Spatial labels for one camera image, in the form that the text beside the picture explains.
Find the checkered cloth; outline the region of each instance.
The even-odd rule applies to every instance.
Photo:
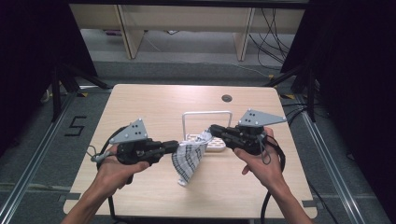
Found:
[[[182,141],[177,151],[172,154],[172,162],[180,175],[178,184],[186,186],[201,158],[204,156],[208,143],[213,139],[209,130],[202,132],[194,141]]]

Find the forearm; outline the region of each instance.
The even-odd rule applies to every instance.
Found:
[[[313,223],[312,219],[292,195],[288,186],[282,187],[282,190],[275,190],[273,197],[289,224]]]
[[[99,207],[106,200],[106,197],[98,195],[93,183],[82,195],[78,203],[70,210],[62,221],[62,224],[82,224],[89,223],[96,214]]]

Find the gray carpet floor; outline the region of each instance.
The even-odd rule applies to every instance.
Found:
[[[212,86],[261,86],[269,81],[268,75],[279,76],[276,70],[258,65],[211,63],[123,63],[95,62],[99,78],[110,85],[118,83],[148,83],[177,85]],[[290,86],[293,77],[276,86],[279,95],[292,94]],[[80,85],[91,85],[84,79],[78,79]],[[68,108],[62,125],[41,162],[30,187],[10,223],[60,223],[64,218],[64,197],[73,185],[85,149],[91,141],[98,120],[105,108],[110,93],[90,91],[85,97],[76,97]],[[280,97],[285,114],[297,108],[294,99]],[[316,106],[316,124],[325,139],[334,160],[357,201],[367,223],[390,223],[380,203],[365,181],[357,164],[347,157],[347,147],[332,124],[331,115],[324,106]],[[37,146],[50,126],[52,116],[51,99],[40,106],[19,136],[19,144],[9,148],[0,158],[0,202],[4,202],[24,172]],[[67,136],[78,130],[69,125],[75,116],[75,124],[84,126],[80,136]],[[303,116],[298,116],[290,125],[291,133],[301,158],[306,178],[318,191],[312,194],[317,203],[316,223],[334,223],[327,206],[339,223],[351,223],[340,196],[329,178],[317,146],[310,135]],[[113,223],[109,216],[96,216],[93,223]],[[176,219],[176,218],[136,218],[134,223],[248,223],[246,220],[225,219]],[[285,223],[283,219],[268,219],[267,223]]]

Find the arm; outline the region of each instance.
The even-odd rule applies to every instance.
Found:
[[[113,146],[109,150],[115,152],[117,146]],[[149,163],[146,161],[140,161],[134,165],[124,165],[119,163],[115,157],[106,158],[90,187],[62,223],[89,223],[102,203],[117,189],[121,189],[131,175],[144,171],[148,167]]]
[[[265,131],[268,135],[274,136],[272,129],[265,128]],[[272,158],[267,165],[262,162],[262,155],[253,156],[240,148],[236,148],[233,152],[239,159],[247,163],[242,174],[245,175],[249,171],[252,172],[268,188],[288,223],[313,223],[292,195],[280,170],[280,162],[277,160],[278,156],[273,147],[265,146],[264,157],[266,158],[270,155]]]

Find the wooden table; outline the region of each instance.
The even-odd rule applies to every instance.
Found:
[[[226,103],[222,96],[232,100]],[[116,85],[92,137],[91,145],[102,148],[107,138],[118,128],[141,118],[148,137],[155,141],[183,140],[182,114],[191,111],[233,112],[232,126],[249,109],[284,116],[275,89],[256,87]],[[226,126],[228,115],[198,115],[186,117],[187,133],[200,133],[211,124]],[[313,202],[287,122],[270,126],[284,150],[287,162],[286,181],[297,200]],[[187,187],[181,187],[171,156],[164,155],[143,173],[134,175],[134,182],[114,195],[116,214],[136,217],[209,217],[259,218],[267,192],[256,177],[241,175],[245,163],[226,148],[221,152],[206,152]],[[71,194],[82,194],[93,181],[96,167],[85,156]],[[66,200],[68,213],[77,200]],[[310,217],[316,207],[306,207]],[[109,215],[104,203],[97,215]],[[266,217],[282,218],[273,199]]]

